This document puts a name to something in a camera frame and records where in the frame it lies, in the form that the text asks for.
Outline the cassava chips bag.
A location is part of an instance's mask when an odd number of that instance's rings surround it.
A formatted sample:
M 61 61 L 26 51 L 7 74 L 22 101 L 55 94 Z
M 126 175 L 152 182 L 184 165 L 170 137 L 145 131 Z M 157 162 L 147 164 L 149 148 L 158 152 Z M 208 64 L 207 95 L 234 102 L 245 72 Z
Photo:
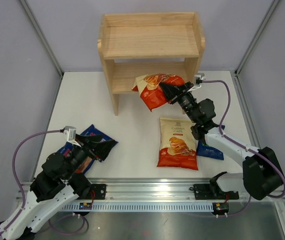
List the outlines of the cassava chips bag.
M 180 86 L 183 85 L 185 81 L 178 75 L 167 73 L 147 74 L 136 77 L 131 90 L 138 92 L 147 108 L 152 111 L 167 103 L 160 83 Z
M 161 117 L 158 167 L 197 171 L 197 142 L 192 135 L 193 123 L 187 119 Z

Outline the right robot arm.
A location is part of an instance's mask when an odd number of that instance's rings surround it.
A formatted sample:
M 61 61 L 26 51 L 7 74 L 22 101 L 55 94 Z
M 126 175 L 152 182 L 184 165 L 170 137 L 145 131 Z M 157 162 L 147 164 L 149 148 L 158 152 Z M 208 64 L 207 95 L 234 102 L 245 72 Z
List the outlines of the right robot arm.
M 218 149 L 242 167 L 241 173 L 222 172 L 211 179 L 209 192 L 214 198 L 221 198 L 230 191 L 246 191 L 256 200 L 274 198 L 272 193 L 279 187 L 283 190 L 277 197 L 285 196 L 285 176 L 271 148 L 259 149 L 226 134 L 222 124 L 213 121 L 216 116 L 214 102 L 209 98 L 197 102 L 193 97 L 193 83 L 171 85 L 161 82 L 159 86 L 167 102 L 178 103 L 193 122 L 191 132 L 196 140 Z

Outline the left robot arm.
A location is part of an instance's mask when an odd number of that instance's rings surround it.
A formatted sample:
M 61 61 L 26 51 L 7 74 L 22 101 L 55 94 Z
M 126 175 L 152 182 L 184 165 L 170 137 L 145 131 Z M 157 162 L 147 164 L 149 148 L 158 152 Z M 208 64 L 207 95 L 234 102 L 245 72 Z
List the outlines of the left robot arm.
M 95 197 L 92 183 L 79 168 L 86 160 L 105 160 L 117 144 L 102 135 L 83 136 L 64 130 L 70 153 L 50 154 L 42 171 L 36 176 L 14 213 L 0 222 L 0 238 L 4 240 L 32 240 L 40 228 L 68 203 Z

